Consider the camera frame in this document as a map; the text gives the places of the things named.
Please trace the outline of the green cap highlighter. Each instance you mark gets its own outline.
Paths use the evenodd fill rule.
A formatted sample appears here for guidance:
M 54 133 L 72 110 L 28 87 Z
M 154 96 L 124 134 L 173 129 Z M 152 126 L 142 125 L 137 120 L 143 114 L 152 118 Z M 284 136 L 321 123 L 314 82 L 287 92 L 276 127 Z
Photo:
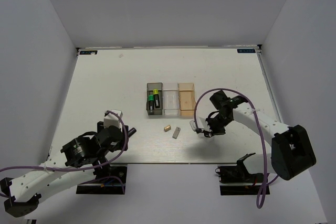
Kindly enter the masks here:
M 150 111 L 153 111 L 155 108 L 155 104 L 154 104 L 154 96 L 152 94 L 150 94 L 148 96 L 148 108 Z

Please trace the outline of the yellow cap highlighter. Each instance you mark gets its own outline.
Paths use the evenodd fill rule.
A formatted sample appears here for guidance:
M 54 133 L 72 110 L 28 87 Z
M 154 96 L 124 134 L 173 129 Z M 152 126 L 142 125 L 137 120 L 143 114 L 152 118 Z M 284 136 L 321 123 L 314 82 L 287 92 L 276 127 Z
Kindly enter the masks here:
M 154 104 L 156 108 L 160 108 L 160 95 L 158 89 L 153 90 Z

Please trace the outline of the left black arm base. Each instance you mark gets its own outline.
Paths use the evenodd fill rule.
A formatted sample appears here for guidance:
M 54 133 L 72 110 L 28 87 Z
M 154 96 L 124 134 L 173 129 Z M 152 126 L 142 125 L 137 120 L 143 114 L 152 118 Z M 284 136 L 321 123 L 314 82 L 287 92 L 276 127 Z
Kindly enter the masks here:
M 124 195 L 127 182 L 127 165 L 111 165 L 106 175 L 99 175 L 76 188 L 77 195 Z

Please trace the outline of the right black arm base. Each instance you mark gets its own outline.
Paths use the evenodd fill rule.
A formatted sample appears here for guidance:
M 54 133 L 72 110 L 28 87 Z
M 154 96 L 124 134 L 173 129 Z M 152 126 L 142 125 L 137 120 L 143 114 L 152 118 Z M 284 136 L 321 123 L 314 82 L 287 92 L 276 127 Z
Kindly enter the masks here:
M 222 196 L 257 195 L 264 181 L 264 156 L 246 154 L 235 164 L 219 165 L 215 173 Z

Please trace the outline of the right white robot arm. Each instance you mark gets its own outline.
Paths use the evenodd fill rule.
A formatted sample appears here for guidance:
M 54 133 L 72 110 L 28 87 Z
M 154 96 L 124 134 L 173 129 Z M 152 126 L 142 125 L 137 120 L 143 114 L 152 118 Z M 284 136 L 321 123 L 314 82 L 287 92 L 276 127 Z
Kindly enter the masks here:
M 208 127 L 204 132 L 206 137 L 224 135 L 225 127 L 235 121 L 254 131 L 262 143 L 271 147 L 270 153 L 252 154 L 238 160 L 237 175 L 241 180 L 250 181 L 264 171 L 291 180 L 316 164 L 308 132 L 303 126 L 289 126 L 270 118 L 257 111 L 242 95 L 230 98 L 219 90 L 209 100 L 215 112 L 204 120 Z

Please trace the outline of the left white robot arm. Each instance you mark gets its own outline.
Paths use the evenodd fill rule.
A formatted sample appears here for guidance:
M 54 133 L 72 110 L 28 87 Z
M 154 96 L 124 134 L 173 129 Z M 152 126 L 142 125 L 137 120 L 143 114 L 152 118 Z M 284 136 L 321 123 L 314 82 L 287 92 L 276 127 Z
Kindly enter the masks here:
M 125 180 L 118 176 L 122 170 L 106 155 L 126 151 L 135 132 L 127 125 L 105 127 L 98 122 L 97 131 L 77 136 L 46 162 L 28 167 L 25 175 L 2 179 L 5 211 L 15 218 L 23 217 L 49 197 L 77 185 L 115 182 L 124 191 Z

